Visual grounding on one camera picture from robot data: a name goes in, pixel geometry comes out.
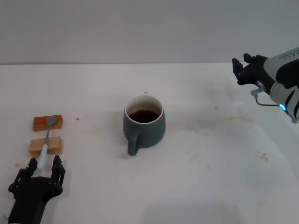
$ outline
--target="robotic arm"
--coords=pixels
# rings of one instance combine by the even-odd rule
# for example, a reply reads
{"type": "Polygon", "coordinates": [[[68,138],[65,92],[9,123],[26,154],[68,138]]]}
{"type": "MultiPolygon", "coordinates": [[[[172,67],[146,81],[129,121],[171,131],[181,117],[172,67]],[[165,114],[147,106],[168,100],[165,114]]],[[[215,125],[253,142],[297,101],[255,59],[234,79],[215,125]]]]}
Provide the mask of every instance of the robotic arm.
{"type": "Polygon", "coordinates": [[[257,104],[280,106],[292,123],[299,120],[299,46],[272,57],[244,54],[246,67],[233,58],[233,72],[239,85],[255,84],[251,91],[257,104]],[[260,92],[267,93],[276,104],[261,104],[257,100],[260,92]]]}

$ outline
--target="metal spoon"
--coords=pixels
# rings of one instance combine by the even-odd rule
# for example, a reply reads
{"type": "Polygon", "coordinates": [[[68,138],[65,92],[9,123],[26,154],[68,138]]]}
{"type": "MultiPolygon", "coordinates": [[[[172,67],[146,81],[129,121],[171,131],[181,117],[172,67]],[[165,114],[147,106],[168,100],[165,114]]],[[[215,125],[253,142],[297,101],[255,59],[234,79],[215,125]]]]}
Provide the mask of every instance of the metal spoon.
{"type": "Polygon", "coordinates": [[[38,169],[43,169],[46,160],[47,160],[47,151],[48,151],[48,143],[49,143],[49,133],[50,133],[50,127],[57,122],[57,117],[51,116],[46,119],[46,124],[48,125],[48,131],[45,139],[45,144],[43,145],[41,155],[39,156],[39,161],[37,163],[38,169]]]}

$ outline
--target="white table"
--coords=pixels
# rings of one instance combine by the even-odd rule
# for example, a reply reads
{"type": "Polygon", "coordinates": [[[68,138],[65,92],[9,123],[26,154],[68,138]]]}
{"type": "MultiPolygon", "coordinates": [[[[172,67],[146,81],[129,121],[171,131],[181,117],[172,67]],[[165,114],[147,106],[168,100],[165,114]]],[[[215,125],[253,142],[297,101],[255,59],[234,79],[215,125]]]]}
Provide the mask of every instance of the white table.
{"type": "Polygon", "coordinates": [[[42,224],[298,223],[299,125],[256,105],[253,88],[230,63],[0,66],[0,211],[30,140],[46,135],[33,118],[62,114],[50,136],[64,142],[64,191],[42,224]],[[145,91],[163,103],[166,133],[129,157],[123,108],[145,91]]]}

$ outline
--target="gray wall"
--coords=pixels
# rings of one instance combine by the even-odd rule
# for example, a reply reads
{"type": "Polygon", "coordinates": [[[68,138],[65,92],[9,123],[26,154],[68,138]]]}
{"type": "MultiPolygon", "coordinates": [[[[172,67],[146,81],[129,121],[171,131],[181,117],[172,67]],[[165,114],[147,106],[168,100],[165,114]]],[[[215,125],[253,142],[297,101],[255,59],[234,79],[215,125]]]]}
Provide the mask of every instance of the gray wall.
{"type": "Polygon", "coordinates": [[[0,63],[228,62],[299,45],[298,0],[0,0],[0,63]]]}

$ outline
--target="dark liquid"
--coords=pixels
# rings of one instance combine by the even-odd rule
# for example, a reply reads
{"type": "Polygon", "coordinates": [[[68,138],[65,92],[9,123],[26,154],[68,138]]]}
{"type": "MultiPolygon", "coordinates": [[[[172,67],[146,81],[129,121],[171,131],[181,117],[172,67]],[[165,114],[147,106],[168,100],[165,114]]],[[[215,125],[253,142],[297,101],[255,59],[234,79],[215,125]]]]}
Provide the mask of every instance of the dark liquid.
{"type": "Polygon", "coordinates": [[[149,110],[136,111],[129,115],[129,117],[139,123],[149,123],[156,120],[160,115],[149,110]]]}

